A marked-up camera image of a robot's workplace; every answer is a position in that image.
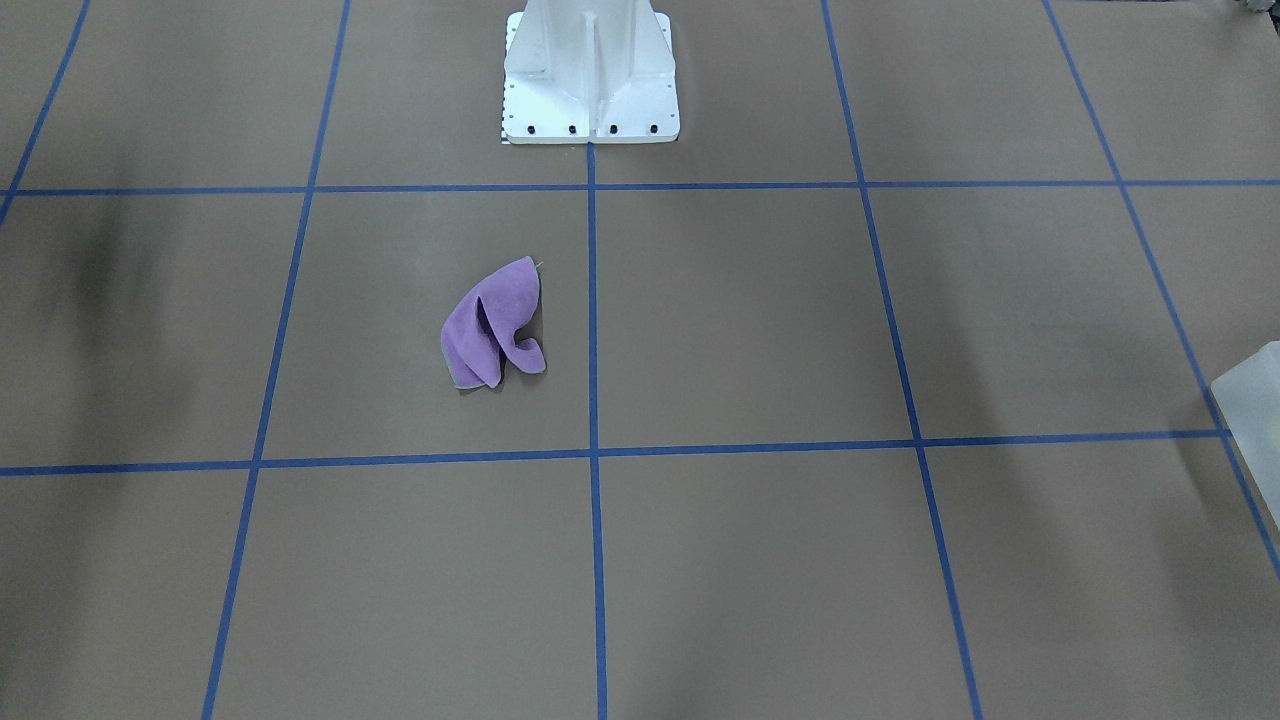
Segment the clear plastic storage box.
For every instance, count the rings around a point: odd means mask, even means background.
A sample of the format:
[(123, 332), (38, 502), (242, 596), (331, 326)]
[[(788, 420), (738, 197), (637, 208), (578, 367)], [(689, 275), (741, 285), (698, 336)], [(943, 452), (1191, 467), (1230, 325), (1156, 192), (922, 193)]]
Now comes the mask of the clear plastic storage box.
[(1279, 523), (1279, 342), (1271, 341), (1210, 384), (1242, 452), (1260, 503)]

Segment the purple cloth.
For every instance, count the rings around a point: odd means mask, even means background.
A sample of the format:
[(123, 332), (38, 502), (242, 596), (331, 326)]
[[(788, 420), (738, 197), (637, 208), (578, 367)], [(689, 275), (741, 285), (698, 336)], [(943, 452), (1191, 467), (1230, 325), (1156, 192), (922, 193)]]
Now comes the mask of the purple cloth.
[(539, 342), (518, 337), (540, 297), (539, 264), (525, 256), (479, 281), (456, 304), (442, 325), (440, 347), (457, 389), (497, 388), (507, 363), (530, 375), (547, 370)]

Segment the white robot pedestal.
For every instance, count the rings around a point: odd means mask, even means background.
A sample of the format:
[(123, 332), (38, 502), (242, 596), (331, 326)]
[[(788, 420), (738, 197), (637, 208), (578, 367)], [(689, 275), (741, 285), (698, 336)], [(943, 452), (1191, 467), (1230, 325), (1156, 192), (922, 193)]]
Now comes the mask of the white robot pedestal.
[(649, 1), (529, 1), (506, 18), (500, 138), (669, 143), (681, 135), (671, 18)]

